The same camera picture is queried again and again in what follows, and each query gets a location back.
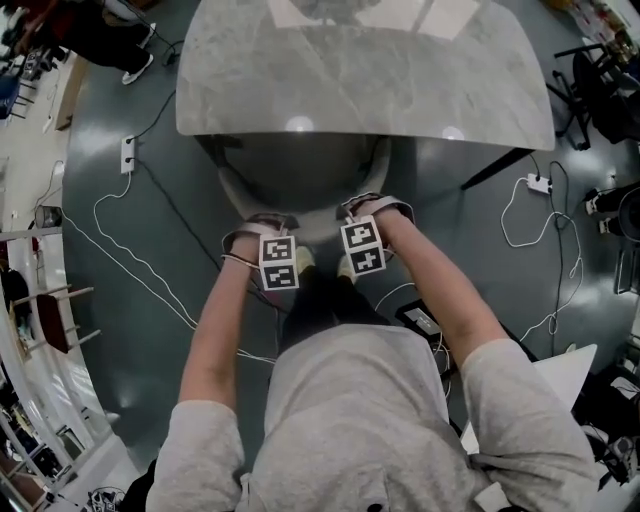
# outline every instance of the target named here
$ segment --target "power outlet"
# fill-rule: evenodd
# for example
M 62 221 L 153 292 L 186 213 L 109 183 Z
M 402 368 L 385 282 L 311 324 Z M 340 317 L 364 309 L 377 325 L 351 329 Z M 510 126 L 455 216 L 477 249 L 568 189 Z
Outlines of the power outlet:
M 120 172 L 129 174 L 135 169 L 136 144 L 137 140 L 133 135 L 129 135 L 122 139 L 122 150 L 120 159 Z
M 538 178 L 536 174 L 529 174 L 529 176 L 527 176 L 527 187 L 529 187 L 530 190 L 547 195 L 551 194 L 552 189 L 547 178 L 543 178 L 542 176 Z

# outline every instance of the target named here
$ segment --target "black chair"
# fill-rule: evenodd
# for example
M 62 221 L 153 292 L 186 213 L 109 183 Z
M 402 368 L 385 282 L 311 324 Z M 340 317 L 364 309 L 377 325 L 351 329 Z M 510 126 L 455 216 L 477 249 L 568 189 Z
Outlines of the black chair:
M 592 49 L 605 51 L 596 62 L 592 62 L 585 52 Z M 573 75 L 575 82 L 569 85 L 565 76 L 554 71 L 553 76 L 560 81 L 564 92 L 547 84 L 547 88 L 567 104 L 570 118 L 565 127 L 556 131 L 557 137 L 564 137 L 574 120 L 578 121 L 584 142 L 575 147 L 579 151 L 591 147 L 588 126 L 593 126 L 612 144 L 626 139 L 640 141 L 640 92 L 629 98 L 618 94 L 619 86 L 604 79 L 603 75 L 616 66 L 613 57 L 606 53 L 602 45 L 584 46 L 556 57 L 574 54 Z

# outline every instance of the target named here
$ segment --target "wrist strap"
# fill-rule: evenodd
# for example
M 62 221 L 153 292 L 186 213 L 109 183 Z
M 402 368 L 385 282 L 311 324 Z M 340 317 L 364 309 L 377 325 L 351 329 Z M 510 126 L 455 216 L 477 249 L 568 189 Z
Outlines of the wrist strap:
M 246 265 L 247 267 L 254 270 L 260 270 L 260 267 L 255 263 L 251 263 L 249 260 L 246 260 L 242 256 L 238 256 L 237 254 L 233 254 L 232 252 L 223 254 L 221 257 L 223 260 L 237 261 L 238 263 L 242 263 L 243 265 Z

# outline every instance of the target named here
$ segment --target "sleeve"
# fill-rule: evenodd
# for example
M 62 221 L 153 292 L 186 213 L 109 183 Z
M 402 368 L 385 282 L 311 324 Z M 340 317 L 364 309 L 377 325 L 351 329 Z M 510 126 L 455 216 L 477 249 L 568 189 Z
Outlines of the sleeve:
M 223 512 L 240 500 L 244 452 L 235 413 L 207 401 L 178 404 L 147 497 L 154 512 Z
M 517 343 L 483 345 L 461 374 L 473 465 L 528 512 L 589 510 L 598 478 L 586 436 Z

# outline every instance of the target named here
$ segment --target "white marble tabletop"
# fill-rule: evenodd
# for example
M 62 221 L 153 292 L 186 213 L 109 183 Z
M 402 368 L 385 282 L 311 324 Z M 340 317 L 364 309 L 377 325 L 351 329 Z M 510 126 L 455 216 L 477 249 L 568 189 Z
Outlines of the white marble tabletop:
M 516 17 L 482 0 L 202 0 L 177 84 L 184 135 L 280 131 L 555 145 Z

